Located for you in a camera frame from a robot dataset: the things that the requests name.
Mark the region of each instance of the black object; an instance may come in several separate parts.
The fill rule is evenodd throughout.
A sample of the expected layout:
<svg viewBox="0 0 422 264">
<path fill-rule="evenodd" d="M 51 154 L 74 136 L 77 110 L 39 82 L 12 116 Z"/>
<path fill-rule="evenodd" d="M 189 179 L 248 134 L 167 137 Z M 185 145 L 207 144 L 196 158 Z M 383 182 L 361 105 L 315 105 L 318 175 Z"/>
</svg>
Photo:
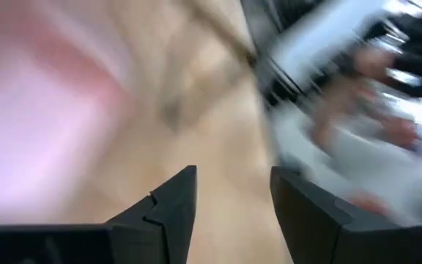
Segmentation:
<svg viewBox="0 0 422 264">
<path fill-rule="evenodd" d="M 185 264 L 195 212 L 188 166 L 105 224 L 0 226 L 0 263 Z"/>
<path fill-rule="evenodd" d="M 417 76 L 419 85 L 412 85 L 397 79 L 390 86 L 412 98 L 422 98 L 422 17 L 408 14 L 390 16 L 377 21 L 364 34 L 363 40 L 370 41 L 389 34 L 403 43 L 397 46 L 400 53 L 396 55 L 393 69 Z"/>
<path fill-rule="evenodd" d="M 422 264 L 422 226 L 400 227 L 281 167 L 270 187 L 294 264 Z"/>
</svg>

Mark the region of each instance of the white surface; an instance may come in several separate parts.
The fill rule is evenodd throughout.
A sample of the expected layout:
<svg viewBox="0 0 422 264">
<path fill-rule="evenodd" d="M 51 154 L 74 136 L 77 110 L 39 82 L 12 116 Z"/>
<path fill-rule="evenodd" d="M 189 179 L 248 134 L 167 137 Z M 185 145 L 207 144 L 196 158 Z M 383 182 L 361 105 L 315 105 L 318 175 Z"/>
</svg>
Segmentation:
<svg viewBox="0 0 422 264">
<path fill-rule="evenodd" d="M 328 157 L 307 137 L 311 120 L 295 106 L 277 109 L 272 118 L 280 154 L 300 161 L 315 184 L 343 199 L 367 191 L 384 201 L 396 222 L 422 223 L 422 160 L 345 128 L 338 129 Z"/>
</svg>

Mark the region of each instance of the wooden floor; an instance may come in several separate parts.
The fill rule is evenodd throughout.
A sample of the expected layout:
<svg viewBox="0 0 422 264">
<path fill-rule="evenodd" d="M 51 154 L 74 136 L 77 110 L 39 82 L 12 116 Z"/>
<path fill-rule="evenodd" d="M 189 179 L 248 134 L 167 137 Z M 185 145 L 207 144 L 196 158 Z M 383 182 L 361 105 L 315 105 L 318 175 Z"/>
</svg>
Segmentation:
<svg viewBox="0 0 422 264">
<path fill-rule="evenodd" d="M 115 3 L 134 63 L 136 115 L 57 221 L 105 221 L 196 164 L 199 195 L 188 262 L 290 263 L 273 211 L 271 150 L 248 69 L 179 1 Z M 208 4 L 249 40 L 238 0 Z M 235 81 L 234 75 L 244 77 Z M 231 92 L 191 125 L 173 131 L 161 118 L 164 95 L 179 89 L 206 94 L 229 85 Z M 186 103 L 185 119 L 196 104 Z"/>
</svg>

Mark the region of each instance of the pink object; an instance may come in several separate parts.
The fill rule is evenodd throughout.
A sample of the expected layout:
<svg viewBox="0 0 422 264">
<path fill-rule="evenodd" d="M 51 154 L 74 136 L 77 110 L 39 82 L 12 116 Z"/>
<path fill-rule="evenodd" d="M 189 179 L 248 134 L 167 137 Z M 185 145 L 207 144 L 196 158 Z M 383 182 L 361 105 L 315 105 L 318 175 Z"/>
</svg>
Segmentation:
<svg viewBox="0 0 422 264">
<path fill-rule="evenodd" d="M 0 0 L 0 223 L 51 221 L 131 113 L 43 3 Z"/>
</svg>

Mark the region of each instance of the blurry hand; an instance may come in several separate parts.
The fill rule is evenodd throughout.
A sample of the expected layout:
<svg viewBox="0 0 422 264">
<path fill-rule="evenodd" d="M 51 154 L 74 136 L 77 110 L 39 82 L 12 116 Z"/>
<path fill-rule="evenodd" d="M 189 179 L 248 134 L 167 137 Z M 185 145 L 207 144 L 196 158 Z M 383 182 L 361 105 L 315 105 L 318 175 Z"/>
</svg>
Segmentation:
<svg viewBox="0 0 422 264">
<path fill-rule="evenodd" d="M 405 149 L 410 149 L 419 138 L 415 123 L 401 117 L 389 117 L 382 121 L 387 141 Z"/>
<path fill-rule="evenodd" d="M 371 213 L 376 213 L 381 216 L 387 216 L 388 214 L 387 209 L 382 205 L 382 203 L 368 194 L 360 194 L 359 196 L 352 198 L 350 202 L 353 205 Z"/>
<path fill-rule="evenodd" d="M 385 68 L 393 65 L 394 55 L 378 48 L 362 48 L 355 55 L 356 70 L 368 78 L 383 80 Z"/>
</svg>

